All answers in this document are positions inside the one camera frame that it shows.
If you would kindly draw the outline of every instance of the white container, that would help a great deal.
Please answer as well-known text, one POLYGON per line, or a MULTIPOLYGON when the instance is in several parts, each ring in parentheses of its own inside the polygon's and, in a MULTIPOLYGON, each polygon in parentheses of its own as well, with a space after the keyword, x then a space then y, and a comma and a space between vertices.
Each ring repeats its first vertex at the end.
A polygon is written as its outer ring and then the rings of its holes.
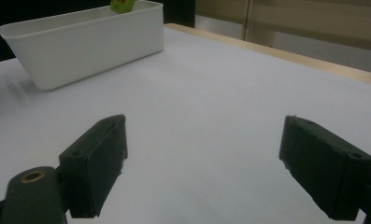
POLYGON ((0 35, 41 90, 160 51, 163 5, 136 1, 132 12, 109 7, 0 26, 0 35))

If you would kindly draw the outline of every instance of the green object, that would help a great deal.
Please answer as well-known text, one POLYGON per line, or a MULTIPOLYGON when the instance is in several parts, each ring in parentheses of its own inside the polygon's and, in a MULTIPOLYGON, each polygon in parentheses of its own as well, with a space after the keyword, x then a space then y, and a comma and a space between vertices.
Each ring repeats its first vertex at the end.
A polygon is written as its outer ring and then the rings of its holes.
POLYGON ((111 0, 110 8, 118 13, 131 12, 135 0, 111 0))

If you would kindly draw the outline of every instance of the wooden table edge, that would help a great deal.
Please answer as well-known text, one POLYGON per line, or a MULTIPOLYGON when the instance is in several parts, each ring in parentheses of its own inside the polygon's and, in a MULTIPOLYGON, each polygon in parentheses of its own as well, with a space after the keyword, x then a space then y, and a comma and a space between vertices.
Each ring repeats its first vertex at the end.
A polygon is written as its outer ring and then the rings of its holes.
POLYGON ((280 49, 273 49, 262 45, 253 44, 247 41, 235 39, 229 36, 224 35, 217 35, 203 30, 197 30, 191 27, 182 26, 174 23, 168 23, 164 25, 167 28, 181 31, 183 33, 187 33, 190 35, 197 35, 202 36, 204 38, 208 38, 211 40, 219 41, 225 44, 229 44, 232 46, 237 46, 242 49, 249 49, 256 52, 261 52, 263 54, 267 54, 270 56, 274 56, 286 61, 290 61, 293 63, 300 63, 302 65, 317 68, 325 72, 329 72, 332 74, 336 74, 342 77, 350 77, 365 83, 371 84, 371 72, 366 72, 363 70, 350 68, 344 65, 336 64, 336 63, 328 63, 322 60, 317 60, 313 58, 309 58, 307 56, 290 53, 288 51, 280 50, 280 49))

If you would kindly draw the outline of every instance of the screw hole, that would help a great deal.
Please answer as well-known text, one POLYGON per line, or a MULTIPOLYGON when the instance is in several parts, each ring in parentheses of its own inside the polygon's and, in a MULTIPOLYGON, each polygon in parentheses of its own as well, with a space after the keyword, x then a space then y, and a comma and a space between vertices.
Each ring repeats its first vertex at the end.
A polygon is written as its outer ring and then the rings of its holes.
POLYGON ((45 172, 43 171, 33 171, 31 173, 28 173, 24 175, 21 179, 21 182, 24 184, 36 182, 39 179, 42 179, 45 176, 45 172))

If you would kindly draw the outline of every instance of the white table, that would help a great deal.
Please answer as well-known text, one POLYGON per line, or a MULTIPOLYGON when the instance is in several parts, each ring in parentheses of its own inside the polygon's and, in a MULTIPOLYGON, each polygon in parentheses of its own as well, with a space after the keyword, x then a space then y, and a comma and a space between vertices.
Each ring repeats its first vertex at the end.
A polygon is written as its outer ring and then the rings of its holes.
POLYGON ((371 83, 170 28, 164 41, 47 92, 16 59, 0 62, 0 200, 11 177, 57 167, 99 119, 124 114, 123 174, 99 218, 69 223, 336 223, 278 159, 284 118, 311 119, 371 154, 371 83))

